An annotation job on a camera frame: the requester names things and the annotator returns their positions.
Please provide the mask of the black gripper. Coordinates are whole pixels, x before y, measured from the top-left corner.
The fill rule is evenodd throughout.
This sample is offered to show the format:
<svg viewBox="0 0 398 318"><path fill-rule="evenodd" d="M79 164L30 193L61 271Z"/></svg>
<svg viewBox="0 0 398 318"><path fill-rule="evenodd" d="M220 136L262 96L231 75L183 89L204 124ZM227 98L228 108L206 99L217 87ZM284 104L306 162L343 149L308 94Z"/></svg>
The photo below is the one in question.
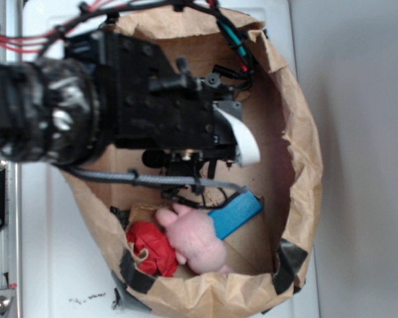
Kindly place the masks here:
<svg viewBox="0 0 398 318"><path fill-rule="evenodd" d="M98 145L143 150L143 163L194 176L205 163L234 162L238 143L223 112L241 118L233 91L210 74L197 78L186 58L172 66L153 42L108 30L66 41L98 99Z"/></svg>

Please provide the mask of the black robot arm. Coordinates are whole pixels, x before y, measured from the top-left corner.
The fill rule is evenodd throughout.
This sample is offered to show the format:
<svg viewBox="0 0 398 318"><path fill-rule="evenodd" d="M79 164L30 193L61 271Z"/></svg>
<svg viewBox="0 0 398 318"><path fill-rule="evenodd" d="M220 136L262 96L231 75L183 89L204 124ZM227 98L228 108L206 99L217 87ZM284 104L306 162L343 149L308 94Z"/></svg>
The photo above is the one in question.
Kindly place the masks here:
<svg viewBox="0 0 398 318"><path fill-rule="evenodd" d="M0 157L91 164L109 145L142 150L144 164L192 171L232 161L239 144L224 112L240 118L227 86L172 66L155 43L108 30L66 39L63 59L0 64Z"/></svg>

